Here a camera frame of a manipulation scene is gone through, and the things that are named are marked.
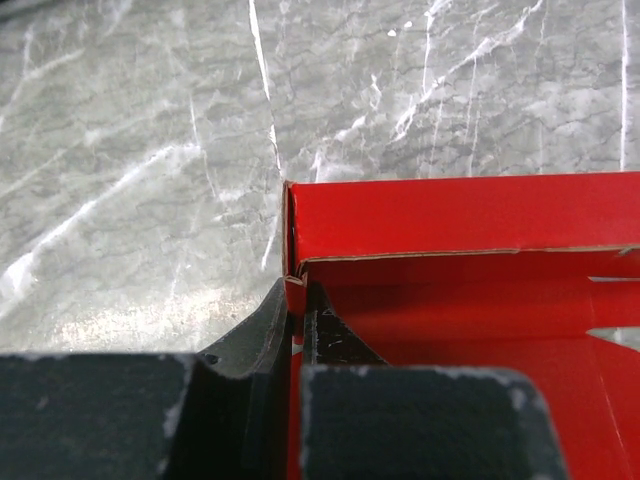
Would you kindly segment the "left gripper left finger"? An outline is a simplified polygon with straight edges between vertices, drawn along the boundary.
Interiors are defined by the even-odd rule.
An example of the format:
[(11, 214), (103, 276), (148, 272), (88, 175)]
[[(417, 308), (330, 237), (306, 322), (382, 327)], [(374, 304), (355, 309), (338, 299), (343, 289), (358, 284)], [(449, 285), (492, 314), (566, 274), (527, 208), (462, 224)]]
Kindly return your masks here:
[(198, 353), (1, 358), (5, 479), (283, 479), (291, 324), (276, 282)]

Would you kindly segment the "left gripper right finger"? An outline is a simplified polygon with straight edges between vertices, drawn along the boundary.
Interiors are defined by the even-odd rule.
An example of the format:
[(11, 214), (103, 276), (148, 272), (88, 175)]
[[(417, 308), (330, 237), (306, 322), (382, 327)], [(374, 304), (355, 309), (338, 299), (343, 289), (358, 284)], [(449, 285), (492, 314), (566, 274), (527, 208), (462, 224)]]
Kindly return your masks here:
[(503, 368), (394, 367), (313, 284), (304, 315), (305, 479), (564, 479), (549, 409)]

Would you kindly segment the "red paper box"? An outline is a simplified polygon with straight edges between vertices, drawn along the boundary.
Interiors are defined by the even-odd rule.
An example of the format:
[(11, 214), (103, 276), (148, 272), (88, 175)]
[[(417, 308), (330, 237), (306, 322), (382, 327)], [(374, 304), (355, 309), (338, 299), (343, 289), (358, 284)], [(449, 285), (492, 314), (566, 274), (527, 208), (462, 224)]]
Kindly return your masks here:
[(548, 401), (576, 479), (639, 475), (639, 176), (288, 183), (283, 273), (394, 365), (500, 366)]

